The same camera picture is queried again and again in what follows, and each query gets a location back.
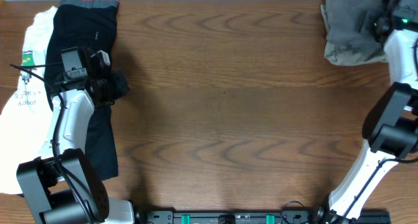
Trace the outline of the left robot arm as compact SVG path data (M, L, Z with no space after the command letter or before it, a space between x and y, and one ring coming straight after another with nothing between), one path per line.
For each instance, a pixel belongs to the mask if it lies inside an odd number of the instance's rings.
M85 156L94 111L129 91L108 54L84 47L61 51L63 67L52 92L53 115L38 156L21 163L17 181L36 223L134 223L128 200L110 198Z

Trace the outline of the grey shorts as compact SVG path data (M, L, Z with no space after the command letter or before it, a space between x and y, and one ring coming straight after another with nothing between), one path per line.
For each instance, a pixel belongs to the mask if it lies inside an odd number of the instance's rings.
M325 0L325 53L380 52L382 47L372 34L372 26L383 11L382 0Z

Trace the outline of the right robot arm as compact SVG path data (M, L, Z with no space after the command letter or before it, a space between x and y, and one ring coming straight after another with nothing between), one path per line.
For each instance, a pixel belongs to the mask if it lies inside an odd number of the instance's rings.
M417 152L417 0L325 0L321 6L334 65L386 62L390 86L362 126L362 147L353 166L330 192L312 223L388 223L385 212L362 207L393 167Z

